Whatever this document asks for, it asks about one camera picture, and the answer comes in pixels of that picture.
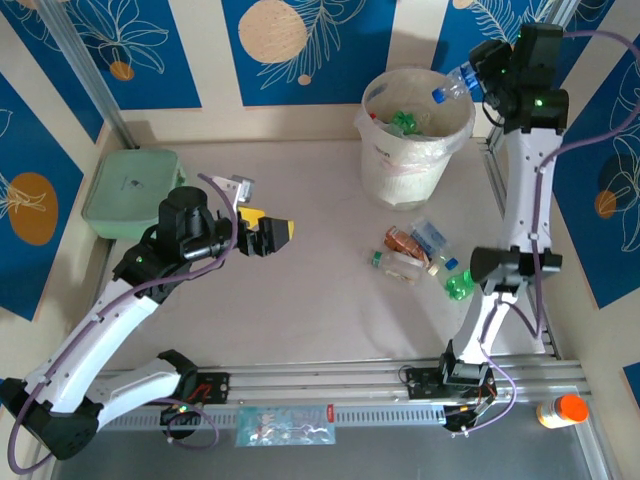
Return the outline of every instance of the plastic bag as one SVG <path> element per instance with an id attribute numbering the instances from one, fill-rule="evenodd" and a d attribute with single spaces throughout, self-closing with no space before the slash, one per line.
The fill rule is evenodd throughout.
<path id="1" fill-rule="evenodd" d="M 245 407 L 237 424 L 237 447 L 336 443 L 333 405 Z"/>

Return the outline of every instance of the orange circle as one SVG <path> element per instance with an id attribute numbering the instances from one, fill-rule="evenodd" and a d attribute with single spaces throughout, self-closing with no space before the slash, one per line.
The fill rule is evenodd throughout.
<path id="1" fill-rule="evenodd" d="M 558 414 L 565 420 L 580 423 L 589 418 L 587 402 L 577 395 L 564 395 L 557 403 Z"/>
<path id="2" fill-rule="evenodd" d="M 616 196 L 609 190 L 603 190 L 596 197 L 596 213 L 605 220 L 616 213 Z"/>
<path id="3" fill-rule="evenodd" d="M 15 234 L 30 245 L 49 243 L 58 224 L 58 198 L 49 180 L 21 173 L 11 182 L 8 200 L 13 202 L 9 221 Z"/>
<path id="4" fill-rule="evenodd" d="M 111 72 L 111 75 L 116 77 L 118 80 L 122 80 L 123 82 L 128 82 L 133 78 L 134 75 L 131 65 L 121 62 L 120 60 L 116 60 L 111 65 L 109 65 L 109 71 Z"/>

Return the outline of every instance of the metal frame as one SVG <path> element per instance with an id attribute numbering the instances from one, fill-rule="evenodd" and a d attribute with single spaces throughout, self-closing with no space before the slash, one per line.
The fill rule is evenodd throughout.
<path id="1" fill-rule="evenodd" d="M 136 142 L 120 115 L 120 108 L 107 87 L 87 47 L 71 23 L 63 4 L 58 0 L 34 0 L 38 14 L 51 36 L 60 47 L 73 72 L 80 80 L 91 101 L 111 125 L 124 148 L 137 148 Z"/>

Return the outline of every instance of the white bucket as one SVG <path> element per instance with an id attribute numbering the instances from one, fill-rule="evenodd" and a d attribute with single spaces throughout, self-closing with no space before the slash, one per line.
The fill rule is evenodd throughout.
<path id="1" fill-rule="evenodd" d="M 362 97 L 355 125 L 362 137 L 365 192 L 394 210 L 426 202 L 451 155 L 471 137 L 475 107 L 470 95 L 437 104 L 431 92 L 445 76 L 422 68 L 402 68 L 373 80 Z M 423 136 L 399 138 L 378 127 L 370 114 L 389 123 L 398 111 L 414 113 Z"/>

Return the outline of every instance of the table surface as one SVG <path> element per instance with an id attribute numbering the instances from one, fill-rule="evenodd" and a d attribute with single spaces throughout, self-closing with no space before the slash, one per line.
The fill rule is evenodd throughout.
<path id="1" fill-rule="evenodd" d="M 433 196 L 412 212 L 370 202 L 355 141 L 168 146 L 192 185 L 224 209 L 197 173 L 256 181 L 250 206 L 293 219 L 293 240 L 267 258 L 234 252 L 223 269 L 179 286 L 107 365 L 135 368 L 176 349 L 200 366 L 438 357 L 469 300 L 449 300 L 435 279 L 409 286 L 367 265 L 385 231 L 427 215 L 463 268 L 476 245 L 493 246 L 501 217 L 475 141 L 455 154 Z M 116 242 L 105 281 L 132 242 Z M 528 316 L 526 298 L 519 305 Z M 510 313 L 494 354 L 543 353 Z"/>

